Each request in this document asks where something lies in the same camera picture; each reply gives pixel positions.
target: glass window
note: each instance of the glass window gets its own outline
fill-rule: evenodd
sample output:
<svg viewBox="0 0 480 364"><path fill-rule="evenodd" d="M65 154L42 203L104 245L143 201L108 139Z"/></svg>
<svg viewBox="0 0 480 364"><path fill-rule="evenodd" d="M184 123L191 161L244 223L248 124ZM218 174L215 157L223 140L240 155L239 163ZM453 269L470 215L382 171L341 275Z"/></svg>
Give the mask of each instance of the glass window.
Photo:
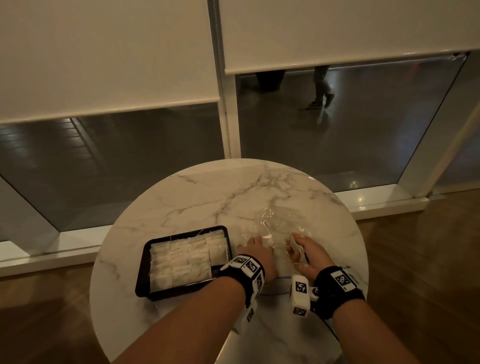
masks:
<svg viewBox="0 0 480 364"><path fill-rule="evenodd" d="M298 168L334 192L397 183L464 59L237 76L242 157Z"/></svg>
<svg viewBox="0 0 480 364"><path fill-rule="evenodd" d="M439 186L480 181L480 126L437 182Z"/></svg>
<svg viewBox="0 0 480 364"><path fill-rule="evenodd" d="M112 224L159 180L223 158L216 103L0 125L0 174L59 231Z"/></svg>

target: white window shade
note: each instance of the white window shade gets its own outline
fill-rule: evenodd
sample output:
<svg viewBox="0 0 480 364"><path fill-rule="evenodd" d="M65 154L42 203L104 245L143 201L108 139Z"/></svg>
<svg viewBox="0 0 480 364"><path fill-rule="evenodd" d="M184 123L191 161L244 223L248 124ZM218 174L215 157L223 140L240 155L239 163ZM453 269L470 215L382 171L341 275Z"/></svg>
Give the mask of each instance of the white window shade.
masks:
<svg viewBox="0 0 480 364"><path fill-rule="evenodd" d="M0 122L217 101L206 0L0 3Z"/></svg>
<svg viewBox="0 0 480 364"><path fill-rule="evenodd" d="M478 0L220 0L225 71L480 48Z"/></svg>

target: black wrist strap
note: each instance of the black wrist strap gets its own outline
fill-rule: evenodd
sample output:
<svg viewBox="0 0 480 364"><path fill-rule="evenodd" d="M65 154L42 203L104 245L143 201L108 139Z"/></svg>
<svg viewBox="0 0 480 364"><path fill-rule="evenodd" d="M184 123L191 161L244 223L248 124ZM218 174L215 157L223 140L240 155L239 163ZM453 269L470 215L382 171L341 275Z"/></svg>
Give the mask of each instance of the black wrist strap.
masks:
<svg viewBox="0 0 480 364"><path fill-rule="evenodd" d="M315 279L315 287L318 288L318 301L312 305L312 310L322 319L332 318L335 310L347 301L365 300L362 291L342 267L323 269Z"/></svg>
<svg viewBox="0 0 480 364"><path fill-rule="evenodd" d="M221 269L219 277L231 277L238 281L245 290L245 307L249 307L262 290L265 269L253 256L240 254L230 260Z"/></svg>

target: white marble tabletop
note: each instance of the white marble tabletop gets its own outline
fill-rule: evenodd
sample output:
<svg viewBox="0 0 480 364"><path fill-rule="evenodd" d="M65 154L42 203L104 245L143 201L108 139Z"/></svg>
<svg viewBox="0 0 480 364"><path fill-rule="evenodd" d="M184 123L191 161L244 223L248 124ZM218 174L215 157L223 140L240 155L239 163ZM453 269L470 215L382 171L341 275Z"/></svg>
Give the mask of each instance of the white marble tabletop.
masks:
<svg viewBox="0 0 480 364"><path fill-rule="evenodd" d="M186 297L154 303L135 296L147 241L224 225L235 254L235 247L245 243L244 236L255 226L257 212L266 207L293 211L338 265L352 267L356 277L368 285L362 235L347 208L323 184L294 168L262 160L200 164L145 191L103 241L92 273L90 305L95 333L108 359L113 361ZM285 254L276 248L280 275L291 274ZM288 279L279 279L263 293L281 293L288 285ZM315 315L302 319L290 313L287 294L259 297L258 304L254 323L241 336L230 333L217 363L332 363L341 354L320 319Z"/></svg>

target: shoe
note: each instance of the shoe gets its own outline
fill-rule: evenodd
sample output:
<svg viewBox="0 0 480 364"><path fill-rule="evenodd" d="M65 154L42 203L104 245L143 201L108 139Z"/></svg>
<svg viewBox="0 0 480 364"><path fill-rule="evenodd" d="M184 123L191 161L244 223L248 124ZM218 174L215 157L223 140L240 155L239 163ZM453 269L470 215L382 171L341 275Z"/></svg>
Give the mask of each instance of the shoe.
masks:
<svg viewBox="0 0 480 364"><path fill-rule="evenodd" d="M313 101L311 104L309 104L305 110L317 110L317 109L321 109L322 108L322 104L319 104L318 102L316 101Z"/></svg>
<svg viewBox="0 0 480 364"><path fill-rule="evenodd" d="M333 98L335 97L335 94L328 93L325 95L325 109L330 106L330 104L333 101Z"/></svg>

